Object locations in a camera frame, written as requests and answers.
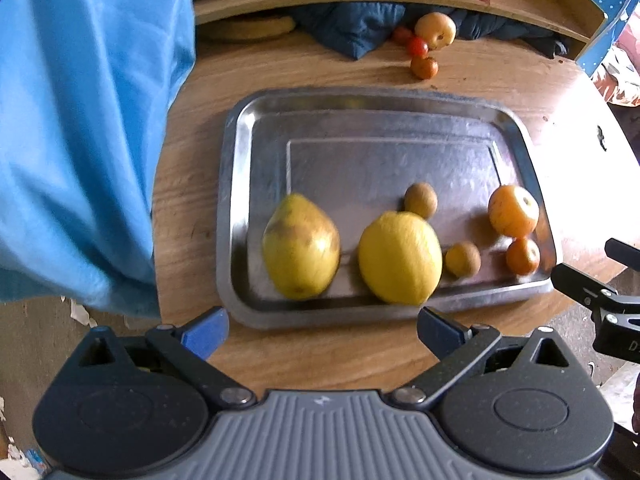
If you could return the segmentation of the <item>small brown longan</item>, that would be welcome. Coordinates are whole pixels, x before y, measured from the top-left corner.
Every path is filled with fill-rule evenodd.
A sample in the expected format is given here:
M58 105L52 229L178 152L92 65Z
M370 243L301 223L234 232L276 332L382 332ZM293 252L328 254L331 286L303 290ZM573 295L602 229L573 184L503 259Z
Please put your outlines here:
M456 278L472 278L482 266L480 250L468 240L456 243L446 251L445 266Z

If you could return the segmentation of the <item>yellow lemon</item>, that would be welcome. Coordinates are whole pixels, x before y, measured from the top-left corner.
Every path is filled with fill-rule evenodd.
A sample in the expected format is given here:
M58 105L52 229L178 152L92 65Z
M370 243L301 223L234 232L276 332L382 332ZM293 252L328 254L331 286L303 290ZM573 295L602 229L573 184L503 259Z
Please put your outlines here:
M362 232L357 256L363 281L386 304L420 306L442 277L439 239L412 212L381 214Z

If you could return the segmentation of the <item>yellow apple front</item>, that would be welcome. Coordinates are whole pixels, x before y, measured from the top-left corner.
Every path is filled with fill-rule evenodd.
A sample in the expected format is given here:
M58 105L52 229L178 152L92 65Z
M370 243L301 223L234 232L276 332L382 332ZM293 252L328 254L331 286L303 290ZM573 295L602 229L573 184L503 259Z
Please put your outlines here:
M503 236L521 238L534 232L540 209L534 196L518 185L500 185L490 196L488 218Z

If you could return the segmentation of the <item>yellow apple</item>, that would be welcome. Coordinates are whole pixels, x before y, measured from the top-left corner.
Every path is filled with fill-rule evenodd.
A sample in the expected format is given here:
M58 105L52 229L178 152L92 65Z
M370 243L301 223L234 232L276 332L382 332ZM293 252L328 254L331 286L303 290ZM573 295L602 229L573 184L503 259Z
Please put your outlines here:
M500 185L490 196L488 218L503 236L521 238L534 232L540 209L534 196L518 185Z
M447 14L432 12L418 19L414 33L426 42L430 50L440 50L454 42L457 26Z

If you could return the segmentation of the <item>yellow pear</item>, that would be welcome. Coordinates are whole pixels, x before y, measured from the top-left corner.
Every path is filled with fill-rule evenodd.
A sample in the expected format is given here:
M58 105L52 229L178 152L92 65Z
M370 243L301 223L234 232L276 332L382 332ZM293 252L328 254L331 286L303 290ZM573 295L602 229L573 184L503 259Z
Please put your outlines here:
M302 194L285 196L262 234L262 260L277 291L295 301L318 297L340 259L340 233L331 218Z

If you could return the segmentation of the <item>small brown round fruit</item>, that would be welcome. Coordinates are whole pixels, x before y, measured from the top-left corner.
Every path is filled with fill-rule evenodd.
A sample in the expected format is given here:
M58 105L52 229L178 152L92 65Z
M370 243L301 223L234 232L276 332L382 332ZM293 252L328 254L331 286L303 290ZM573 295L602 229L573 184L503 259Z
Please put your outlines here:
M404 196L405 211L417 214L424 220L430 220L434 216L437 206L437 194L427 182L416 182L407 188Z

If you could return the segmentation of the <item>orange cherry tomato front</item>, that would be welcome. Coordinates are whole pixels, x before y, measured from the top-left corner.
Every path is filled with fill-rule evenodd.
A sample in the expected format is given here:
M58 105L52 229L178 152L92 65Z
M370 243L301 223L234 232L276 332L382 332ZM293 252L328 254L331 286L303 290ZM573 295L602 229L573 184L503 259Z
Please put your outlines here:
M416 78L421 80L427 80L434 78L439 72L439 65L434 58L428 56L427 58L415 58L411 59L410 70Z

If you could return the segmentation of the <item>red cherry tomato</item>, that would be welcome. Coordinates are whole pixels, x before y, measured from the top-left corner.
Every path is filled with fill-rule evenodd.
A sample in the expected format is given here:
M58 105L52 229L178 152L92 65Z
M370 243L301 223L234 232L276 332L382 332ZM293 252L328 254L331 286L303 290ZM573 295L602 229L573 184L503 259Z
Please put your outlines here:
M428 44L419 36L413 36L407 41L406 50L410 58L428 57Z
M392 40L398 46L405 47L413 37L413 32L405 26L397 26L392 33Z

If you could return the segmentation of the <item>red cherry tomato back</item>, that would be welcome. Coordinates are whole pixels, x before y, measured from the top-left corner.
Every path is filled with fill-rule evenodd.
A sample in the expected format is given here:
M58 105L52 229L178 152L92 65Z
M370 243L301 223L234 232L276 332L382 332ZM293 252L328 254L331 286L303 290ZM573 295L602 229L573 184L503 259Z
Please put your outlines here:
M392 33L392 40L398 46L405 47L413 37L413 32L405 26L397 26Z

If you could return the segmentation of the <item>steel tray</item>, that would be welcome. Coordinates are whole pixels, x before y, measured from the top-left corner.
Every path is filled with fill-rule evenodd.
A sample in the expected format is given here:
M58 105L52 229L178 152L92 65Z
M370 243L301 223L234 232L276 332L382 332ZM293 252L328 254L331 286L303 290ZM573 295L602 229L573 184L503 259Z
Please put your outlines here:
M428 300L454 313L529 300L551 289L561 248L547 218L533 240L535 273L512 274L508 240L487 218L488 200L515 184L541 198L532 140L518 116L496 102L386 88L265 90L242 99L224 122L219 173L216 285L222 305L260 330L414 318L416 308L383 304L360 278L362 231L398 210L406 189L430 184L438 197L431 224L442 247L470 240L482 254L472 278L443 278ZM335 223L341 262L318 298L291 301L262 261L262 233L288 194L302 194Z

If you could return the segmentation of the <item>light blue cloth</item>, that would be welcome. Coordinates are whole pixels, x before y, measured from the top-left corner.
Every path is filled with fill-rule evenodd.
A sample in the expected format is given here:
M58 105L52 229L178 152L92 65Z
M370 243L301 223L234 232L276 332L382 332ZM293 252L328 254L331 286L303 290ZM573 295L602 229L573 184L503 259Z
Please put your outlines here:
M155 318L152 195L192 0L1 0L1 297Z

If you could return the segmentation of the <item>yellow apple back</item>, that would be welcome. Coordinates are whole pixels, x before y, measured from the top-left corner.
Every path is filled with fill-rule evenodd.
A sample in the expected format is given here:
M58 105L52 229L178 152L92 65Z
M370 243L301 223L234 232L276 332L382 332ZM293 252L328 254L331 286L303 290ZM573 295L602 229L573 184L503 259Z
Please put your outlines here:
M457 26L447 14L432 12L418 19L414 33L426 42L430 50L440 50L454 42Z

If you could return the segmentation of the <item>dark blue cloth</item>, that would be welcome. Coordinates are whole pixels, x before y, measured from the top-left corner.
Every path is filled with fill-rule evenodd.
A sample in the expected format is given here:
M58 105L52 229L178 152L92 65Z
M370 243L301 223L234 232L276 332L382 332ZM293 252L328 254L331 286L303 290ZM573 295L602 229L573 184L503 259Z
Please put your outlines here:
M440 12L456 25L456 37L502 41L521 39L547 58L567 55L570 38L513 18L477 11L419 3L336 2L293 6L290 14L298 29L323 47L359 60L390 40L399 26L412 29L422 16Z

